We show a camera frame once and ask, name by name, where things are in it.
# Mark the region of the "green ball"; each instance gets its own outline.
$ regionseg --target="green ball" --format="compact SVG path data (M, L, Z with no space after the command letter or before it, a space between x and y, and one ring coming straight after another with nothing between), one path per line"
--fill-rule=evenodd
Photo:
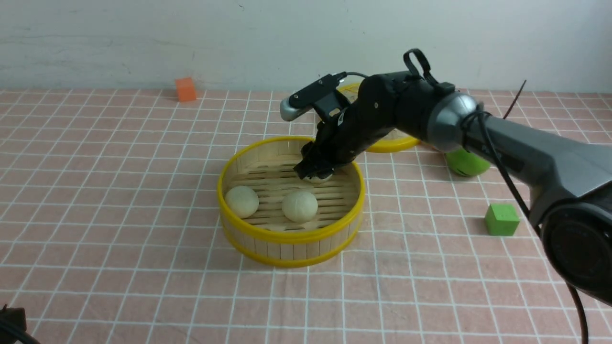
M446 162L453 172L463 177L476 177L491 167L488 161L463 148L446 153Z

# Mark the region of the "pink grid tablecloth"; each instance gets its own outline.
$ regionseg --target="pink grid tablecloth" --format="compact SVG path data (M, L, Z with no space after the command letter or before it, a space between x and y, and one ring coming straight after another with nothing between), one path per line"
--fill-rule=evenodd
M495 115L512 92L470 91ZM51 343L576 343L564 283L523 222L486 235L511 202L492 169L449 172L424 146L359 157L365 223L339 256L271 269L219 230L225 162L283 122L273 92L0 90L0 301ZM612 144L612 95L524 92L510 120ZM522 194L527 195L524 185ZM594 343L612 311L583 298Z

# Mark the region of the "white wall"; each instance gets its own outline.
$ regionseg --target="white wall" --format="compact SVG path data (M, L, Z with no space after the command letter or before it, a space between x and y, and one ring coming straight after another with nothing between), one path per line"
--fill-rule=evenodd
M612 92L612 0L0 0L0 87L296 89L403 70L461 87Z

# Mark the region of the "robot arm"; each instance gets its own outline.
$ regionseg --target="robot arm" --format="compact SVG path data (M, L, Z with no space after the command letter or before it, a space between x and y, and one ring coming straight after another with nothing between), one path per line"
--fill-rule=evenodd
M408 71L366 77L352 104L335 89L347 73L328 75L282 102L286 121L311 108L322 119L314 142L302 148L298 176L324 178L393 129L442 152L464 147L529 186L531 209L524 211L534 228L543 226L538 235L553 267L612 305L612 149L484 116L482 104L432 77L419 50L404 61Z

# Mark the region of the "black object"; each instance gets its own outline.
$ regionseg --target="black object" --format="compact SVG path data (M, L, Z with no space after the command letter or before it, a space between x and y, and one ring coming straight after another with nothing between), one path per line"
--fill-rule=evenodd
M40 344L26 330L26 310L4 305L0 310L0 344L13 344L17 341L23 344Z

